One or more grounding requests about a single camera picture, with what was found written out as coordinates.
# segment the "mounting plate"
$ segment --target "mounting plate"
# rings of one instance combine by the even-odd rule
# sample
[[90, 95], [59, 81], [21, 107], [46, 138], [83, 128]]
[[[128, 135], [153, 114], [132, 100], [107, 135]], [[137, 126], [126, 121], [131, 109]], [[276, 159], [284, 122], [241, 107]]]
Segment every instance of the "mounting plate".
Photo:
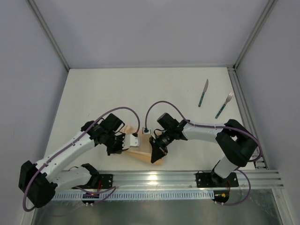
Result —
[[[222, 186], [216, 186], [210, 176], [210, 172], [198, 172], [195, 174], [196, 175], [196, 183], [197, 183], [197, 188], [226, 188], [226, 184]], [[232, 188], [236, 188], [239, 186], [238, 178], [236, 176], [236, 173], [232, 172], [228, 176], [228, 181], [229, 185]]]

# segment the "metal beam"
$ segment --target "metal beam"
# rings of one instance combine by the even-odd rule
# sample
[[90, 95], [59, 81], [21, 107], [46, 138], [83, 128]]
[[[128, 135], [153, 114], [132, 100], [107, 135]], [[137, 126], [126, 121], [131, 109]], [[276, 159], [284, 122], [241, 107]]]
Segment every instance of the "metal beam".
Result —
[[235, 64], [234, 64], [234, 68], [237, 69], [241, 63], [241, 61], [243, 60], [243, 58], [245, 57], [246, 53], [248, 52], [248, 50], [250, 49], [251, 45], [253, 44], [253, 42], [255, 41], [257, 35], [259, 34], [259, 32], [261, 31], [263, 25], [265, 24], [267, 18], [269, 17], [272, 9], [274, 8], [275, 4], [276, 4], [277, 0], [269, 0], [268, 3], [266, 4], [265, 8], [263, 9], [261, 15], [259, 16], [254, 28], [252, 29], [245, 45], [243, 46], [240, 55], [238, 56]]
[[52, 45], [55, 53], [59, 57], [61, 63], [64, 65], [65, 69], [69, 72], [70, 67], [69, 67], [65, 57], [63, 56], [54, 36], [52, 35], [47, 23], [45, 22], [45, 19], [43, 18], [41, 12], [39, 11], [35, 1], [34, 0], [26, 0], [26, 1], [28, 3], [29, 7], [31, 8], [34, 16], [36, 17], [38, 23], [40, 24], [41, 28], [45, 32], [50, 44]]

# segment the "knife blade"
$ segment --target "knife blade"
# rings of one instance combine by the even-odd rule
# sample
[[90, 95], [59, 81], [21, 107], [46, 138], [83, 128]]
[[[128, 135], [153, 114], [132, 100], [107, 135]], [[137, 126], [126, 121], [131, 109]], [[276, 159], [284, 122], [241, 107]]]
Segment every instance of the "knife blade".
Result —
[[204, 98], [204, 94], [207, 91], [207, 88], [208, 88], [208, 79], [206, 80], [206, 83], [205, 83], [205, 86], [204, 86], [204, 89], [203, 89], [203, 92], [202, 92], [201, 99], [200, 99], [198, 107], [200, 107], [201, 104], [202, 104], [202, 101], [203, 101], [203, 98]]

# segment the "teal fork handle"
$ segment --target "teal fork handle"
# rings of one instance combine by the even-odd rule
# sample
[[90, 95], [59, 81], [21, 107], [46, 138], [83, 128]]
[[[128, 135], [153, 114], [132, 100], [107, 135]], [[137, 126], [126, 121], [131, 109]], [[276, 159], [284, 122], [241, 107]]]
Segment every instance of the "teal fork handle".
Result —
[[201, 99], [200, 99], [200, 102], [199, 102], [199, 105], [198, 105], [198, 107], [200, 107], [200, 106], [201, 106], [201, 104], [202, 104], [202, 101], [203, 101], [203, 98], [204, 98], [204, 94], [205, 94], [205, 92], [203, 92], [203, 93], [202, 93], [202, 96], [201, 96]]
[[220, 111], [217, 113], [217, 115], [216, 115], [216, 119], [219, 117], [219, 115], [221, 114], [221, 112], [223, 111], [223, 109], [225, 108], [225, 106], [226, 106], [226, 104], [224, 104], [223, 106], [222, 106], [222, 108], [220, 109]]

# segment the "wall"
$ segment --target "wall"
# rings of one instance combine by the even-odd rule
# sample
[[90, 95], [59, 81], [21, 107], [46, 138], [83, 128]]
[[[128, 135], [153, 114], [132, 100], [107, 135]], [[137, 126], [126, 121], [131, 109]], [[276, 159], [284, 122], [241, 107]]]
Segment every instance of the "wall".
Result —
[[233, 64], [267, 0], [35, 0], [71, 68]]
[[279, 170], [295, 209], [300, 202], [299, 24], [300, 1], [278, 1], [238, 68], [268, 165]]
[[43, 156], [66, 77], [26, 1], [0, 1], [0, 224], [20, 224], [20, 167]]

